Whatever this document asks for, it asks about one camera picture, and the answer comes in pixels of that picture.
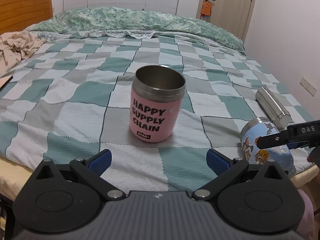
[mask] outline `plaid blanket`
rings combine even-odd
[[[133,76],[148,64],[179,71],[187,87],[173,134],[154,144],[129,131]],[[216,176],[208,149],[242,156],[241,129],[265,116],[255,101],[261,86],[294,122],[312,120],[265,67],[228,48],[179,35],[50,41],[0,91],[0,154],[34,169],[43,158],[68,163],[108,148],[113,160],[102,177],[125,192],[192,191]],[[292,174],[310,166],[305,149],[292,155]]]

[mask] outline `power socket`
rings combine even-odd
[[[300,80],[300,85],[302,85],[313,97],[315,96],[317,89],[309,83],[304,77]]]

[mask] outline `folded blanket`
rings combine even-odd
[[[29,32],[4,33],[0,36],[0,74],[17,65],[22,59],[30,58],[44,44]]]

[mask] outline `floor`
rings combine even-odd
[[[318,183],[317,178],[313,178],[310,182],[303,185],[300,189],[302,189],[310,198],[313,209],[316,210],[320,208],[320,183]],[[318,238],[318,233],[320,229],[320,214],[315,216],[315,227],[316,230],[314,232],[313,240],[320,240]]]

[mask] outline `wooden headboard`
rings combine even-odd
[[[0,0],[0,35],[50,18],[51,0]]]

